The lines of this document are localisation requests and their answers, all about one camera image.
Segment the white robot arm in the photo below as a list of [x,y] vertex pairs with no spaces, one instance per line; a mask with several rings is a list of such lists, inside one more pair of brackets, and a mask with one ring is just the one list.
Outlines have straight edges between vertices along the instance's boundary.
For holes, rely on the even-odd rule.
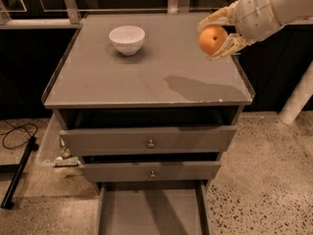
[[208,55],[215,61],[267,39],[288,24],[312,17],[313,0],[238,0],[204,18],[198,24],[198,31],[221,23],[235,27],[236,32],[229,34],[221,47]]

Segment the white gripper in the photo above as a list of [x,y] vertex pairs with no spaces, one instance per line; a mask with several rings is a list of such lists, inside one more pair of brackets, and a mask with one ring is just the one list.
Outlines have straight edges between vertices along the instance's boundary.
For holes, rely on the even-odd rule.
[[229,34],[222,46],[207,58],[221,60],[279,31],[283,26],[275,10],[277,4],[278,0],[239,0],[200,21],[198,32],[212,24],[235,24],[237,32]]

